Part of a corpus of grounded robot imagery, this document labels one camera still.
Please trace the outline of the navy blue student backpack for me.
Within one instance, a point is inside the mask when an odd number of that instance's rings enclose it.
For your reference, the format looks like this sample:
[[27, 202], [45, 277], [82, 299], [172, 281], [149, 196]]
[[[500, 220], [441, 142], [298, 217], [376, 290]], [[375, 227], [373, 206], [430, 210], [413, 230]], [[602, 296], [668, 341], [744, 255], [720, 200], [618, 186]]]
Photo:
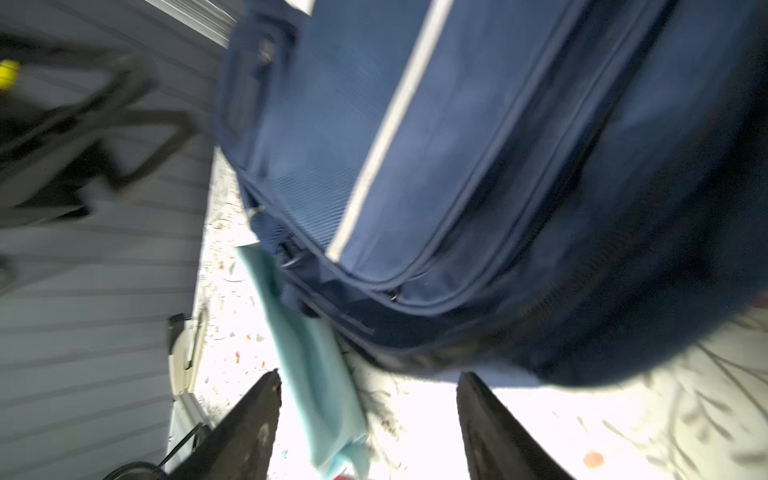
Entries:
[[214, 117], [290, 312], [562, 386], [767, 291], [763, 1], [248, 1]]

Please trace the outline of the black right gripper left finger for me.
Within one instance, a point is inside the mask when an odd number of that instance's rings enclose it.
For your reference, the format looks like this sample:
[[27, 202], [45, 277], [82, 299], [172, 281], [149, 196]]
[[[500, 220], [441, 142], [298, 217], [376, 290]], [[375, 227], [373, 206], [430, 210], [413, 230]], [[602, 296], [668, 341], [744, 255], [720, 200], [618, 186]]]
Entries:
[[171, 473], [181, 480], [265, 480], [281, 407], [277, 371], [264, 374], [212, 433]]

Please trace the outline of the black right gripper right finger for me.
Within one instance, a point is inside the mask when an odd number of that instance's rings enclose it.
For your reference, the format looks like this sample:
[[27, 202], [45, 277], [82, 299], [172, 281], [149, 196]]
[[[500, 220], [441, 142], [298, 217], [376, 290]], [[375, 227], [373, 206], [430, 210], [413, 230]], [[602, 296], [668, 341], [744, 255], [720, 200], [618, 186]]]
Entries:
[[571, 477], [473, 372], [459, 377], [457, 410], [472, 480]]

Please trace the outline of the light teal pencil pouch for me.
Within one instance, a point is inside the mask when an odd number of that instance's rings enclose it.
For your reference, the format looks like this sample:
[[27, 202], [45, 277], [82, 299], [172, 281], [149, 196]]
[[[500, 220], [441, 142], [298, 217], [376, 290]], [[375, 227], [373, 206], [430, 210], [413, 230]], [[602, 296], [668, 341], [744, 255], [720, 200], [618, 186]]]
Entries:
[[303, 305], [260, 245], [240, 246], [236, 256], [259, 298], [306, 463], [318, 479], [335, 479], [348, 469], [355, 479], [366, 479], [368, 423], [334, 332]]

